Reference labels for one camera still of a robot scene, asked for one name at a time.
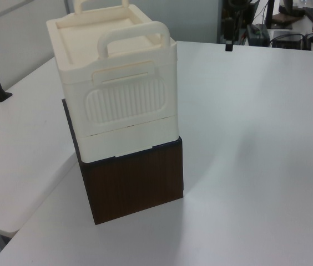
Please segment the computer monitor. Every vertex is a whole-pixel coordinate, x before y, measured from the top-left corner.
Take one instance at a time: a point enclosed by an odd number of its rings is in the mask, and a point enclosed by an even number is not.
[[[288,14],[292,13],[292,6],[294,4],[293,0],[283,0],[284,6]],[[268,29],[283,29],[286,28],[285,25],[273,25],[272,22],[272,13],[274,12],[274,4],[275,0],[269,0],[267,2],[267,10],[266,10],[266,18],[265,18],[265,25]]]

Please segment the power adapter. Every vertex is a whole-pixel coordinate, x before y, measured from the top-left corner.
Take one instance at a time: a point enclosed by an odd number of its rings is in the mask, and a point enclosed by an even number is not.
[[[263,24],[247,25],[246,36],[249,46],[268,47],[270,45],[269,32]]]

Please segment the cream plastic container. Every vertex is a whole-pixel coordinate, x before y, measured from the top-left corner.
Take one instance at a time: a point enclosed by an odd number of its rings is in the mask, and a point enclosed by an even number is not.
[[[83,162],[175,141],[176,42],[128,0],[47,22]]]

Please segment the brown object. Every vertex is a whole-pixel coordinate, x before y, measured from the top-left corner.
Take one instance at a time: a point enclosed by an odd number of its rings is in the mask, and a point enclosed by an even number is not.
[[[180,137],[134,154],[84,163],[65,99],[63,105],[95,224],[183,197]]]
[[[276,24],[291,24],[293,22],[299,21],[301,18],[302,17],[293,17],[293,16],[279,13],[279,14],[272,16],[271,22],[276,23]]]

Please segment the white table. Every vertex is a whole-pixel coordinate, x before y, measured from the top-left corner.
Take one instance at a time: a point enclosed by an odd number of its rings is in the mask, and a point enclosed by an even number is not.
[[[55,60],[0,103],[0,234],[12,237],[77,161]]]
[[[313,52],[224,50],[178,43],[183,199],[96,226],[75,165],[0,265],[313,266]]]

